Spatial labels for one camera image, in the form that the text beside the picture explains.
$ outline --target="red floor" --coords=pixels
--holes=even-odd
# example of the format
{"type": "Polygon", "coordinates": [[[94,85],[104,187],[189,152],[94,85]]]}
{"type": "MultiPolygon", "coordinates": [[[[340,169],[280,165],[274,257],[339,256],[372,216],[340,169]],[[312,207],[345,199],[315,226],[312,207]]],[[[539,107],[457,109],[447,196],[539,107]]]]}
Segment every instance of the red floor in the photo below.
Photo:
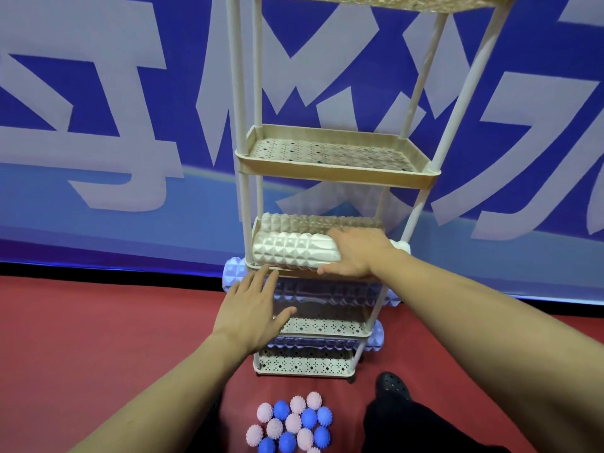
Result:
{"type": "MultiPolygon", "coordinates": [[[[64,452],[210,333],[219,292],[0,277],[0,445],[12,453],[64,452]]],[[[358,452],[364,408],[383,370],[417,401],[473,438],[514,453],[534,451],[405,306],[380,315],[386,343],[368,353],[357,381],[256,377],[251,359],[231,379],[222,417],[230,451],[261,402],[315,390],[334,412],[327,451],[358,452]]],[[[563,320],[604,341],[604,320],[563,320]]]]}

